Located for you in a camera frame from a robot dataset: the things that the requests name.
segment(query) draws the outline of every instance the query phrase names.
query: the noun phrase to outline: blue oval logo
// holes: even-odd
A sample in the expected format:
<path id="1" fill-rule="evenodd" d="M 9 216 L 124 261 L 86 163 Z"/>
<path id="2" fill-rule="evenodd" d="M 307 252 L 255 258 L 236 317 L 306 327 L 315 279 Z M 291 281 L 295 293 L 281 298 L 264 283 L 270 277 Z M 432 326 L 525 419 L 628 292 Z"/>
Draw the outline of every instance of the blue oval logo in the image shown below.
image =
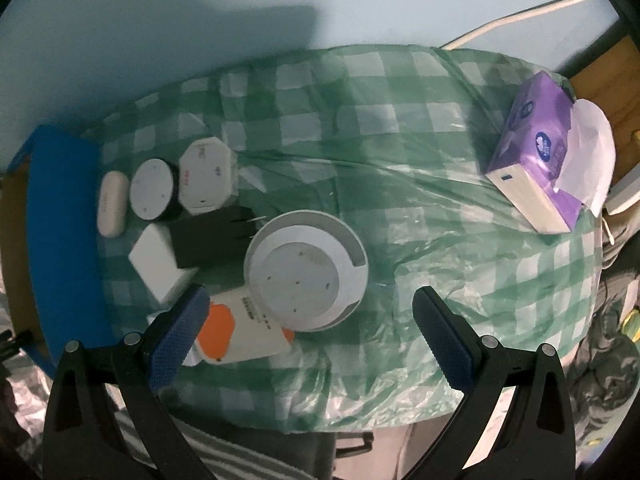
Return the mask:
<path id="1" fill-rule="evenodd" d="M 551 139 L 545 132 L 538 132 L 536 135 L 536 149 L 540 158 L 545 162 L 549 162 L 551 158 Z"/>
<path id="2" fill-rule="evenodd" d="M 529 117 L 531 115 L 531 112 L 533 111 L 533 108 L 535 108 L 536 105 L 533 101 L 527 101 L 526 103 L 524 103 L 522 105 L 522 108 L 520 108 L 520 118 L 524 119 L 526 117 Z"/>

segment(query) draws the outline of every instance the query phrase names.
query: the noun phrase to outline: light blue wall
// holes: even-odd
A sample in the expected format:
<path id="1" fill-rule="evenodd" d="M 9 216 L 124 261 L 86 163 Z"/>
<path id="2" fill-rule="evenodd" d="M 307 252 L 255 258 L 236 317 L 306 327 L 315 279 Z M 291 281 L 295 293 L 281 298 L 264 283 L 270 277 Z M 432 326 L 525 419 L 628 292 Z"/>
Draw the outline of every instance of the light blue wall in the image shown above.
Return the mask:
<path id="1" fill-rule="evenodd" d="M 118 101 L 292 48 L 441 45 L 550 0 L 14 0 L 0 17 L 0 168 L 37 124 L 71 129 Z M 617 19 L 606 0 L 469 46 L 557 68 Z"/>

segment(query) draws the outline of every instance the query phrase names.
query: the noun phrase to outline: brown cardboard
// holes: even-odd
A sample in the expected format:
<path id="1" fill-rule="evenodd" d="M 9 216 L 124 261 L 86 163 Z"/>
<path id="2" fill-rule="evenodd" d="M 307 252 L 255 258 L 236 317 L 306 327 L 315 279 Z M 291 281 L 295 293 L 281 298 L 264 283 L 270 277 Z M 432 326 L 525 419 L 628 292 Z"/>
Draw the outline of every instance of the brown cardboard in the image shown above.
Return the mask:
<path id="1" fill-rule="evenodd" d="M 0 257 L 9 315 L 16 333 L 30 330 L 40 354 L 49 358 L 36 309 L 27 252 L 26 168 L 2 180 L 0 196 Z"/>

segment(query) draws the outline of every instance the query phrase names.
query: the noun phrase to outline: plastic tablecloth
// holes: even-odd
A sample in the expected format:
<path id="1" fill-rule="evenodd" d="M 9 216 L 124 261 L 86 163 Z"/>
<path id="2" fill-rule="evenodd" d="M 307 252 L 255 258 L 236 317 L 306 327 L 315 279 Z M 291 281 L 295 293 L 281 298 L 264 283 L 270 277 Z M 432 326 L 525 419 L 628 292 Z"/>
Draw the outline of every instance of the plastic tablecloth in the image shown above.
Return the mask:
<path id="1" fill-rule="evenodd" d="M 147 158 L 177 163 L 195 139 L 216 136 L 238 154 L 241 205 L 268 219 L 325 211 L 369 255 L 369 285 L 351 317 L 297 334 L 288 354 L 181 367 L 181 401 L 285 432 L 450 412 L 461 396 L 412 319 L 423 285 L 481 335 L 524 349 L 547 341 L 566 354 L 588 328 L 600 223 L 584 210 L 573 233 L 539 235 L 482 175 L 519 85 L 539 70 L 422 46 L 295 52 L 169 84 L 87 130 L 102 143 L 103 170 L 129 176 Z M 129 211 L 126 232 L 98 243 L 118 335 L 143 330 L 161 308 L 127 259 L 144 227 Z M 203 268 L 195 281 L 212 294 L 241 285 L 242 262 Z"/>

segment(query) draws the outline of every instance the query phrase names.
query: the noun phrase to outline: tissue pack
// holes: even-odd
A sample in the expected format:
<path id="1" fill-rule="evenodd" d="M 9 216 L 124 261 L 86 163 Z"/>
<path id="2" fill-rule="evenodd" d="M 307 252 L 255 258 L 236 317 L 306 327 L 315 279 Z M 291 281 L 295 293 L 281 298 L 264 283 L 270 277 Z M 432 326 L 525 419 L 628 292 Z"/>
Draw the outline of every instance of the tissue pack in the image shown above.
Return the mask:
<path id="1" fill-rule="evenodd" d="M 554 183 L 567 152 L 572 100 L 547 73 L 525 82 L 486 176 L 541 234 L 568 233 L 582 203 Z"/>

